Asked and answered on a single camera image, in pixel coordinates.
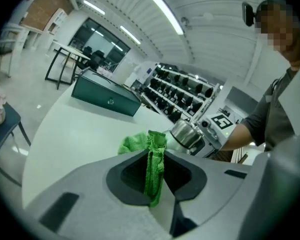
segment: stainless steel pot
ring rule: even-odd
[[[194,124],[180,119],[170,130],[175,140],[187,149],[191,149],[202,139],[202,135]]]

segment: glass wall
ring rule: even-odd
[[[80,51],[90,47],[91,53],[103,53],[104,61],[100,67],[111,72],[130,50],[119,38],[90,18],[82,24],[69,45]]]

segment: white floor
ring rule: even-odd
[[[7,102],[20,114],[23,127],[33,140],[36,131],[55,101],[69,87],[46,81],[45,75],[55,52],[48,54],[40,51],[24,50],[20,58],[18,70],[11,71],[11,78],[5,75],[10,56],[2,59],[0,87],[7,96]],[[57,79],[62,69],[64,56],[58,56],[49,77]],[[72,63],[68,62],[63,72],[62,80],[69,81],[72,74]],[[0,167],[22,184],[22,175],[27,159],[29,146],[20,129],[14,131],[14,138],[9,136],[0,150]],[[13,206],[21,207],[21,187],[7,180],[0,174],[0,191]]]

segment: teal box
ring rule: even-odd
[[[71,96],[131,117],[141,105],[134,93],[91,69],[85,69],[78,77]]]

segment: green towel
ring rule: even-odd
[[[155,207],[160,200],[164,180],[164,152],[166,147],[166,135],[149,130],[148,134],[141,132],[124,138],[118,150],[118,154],[121,155],[149,149],[144,194],[150,197],[150,207]]]

